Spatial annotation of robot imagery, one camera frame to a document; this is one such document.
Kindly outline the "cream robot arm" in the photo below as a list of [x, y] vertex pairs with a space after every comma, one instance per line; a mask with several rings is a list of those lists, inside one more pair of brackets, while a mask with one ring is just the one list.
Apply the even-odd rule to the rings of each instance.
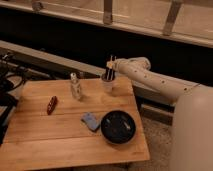
[[169, 171], [213, 171], [212, 86], [152, 72], [146, 57], [109, 60], [106, 66], [174, 105]]

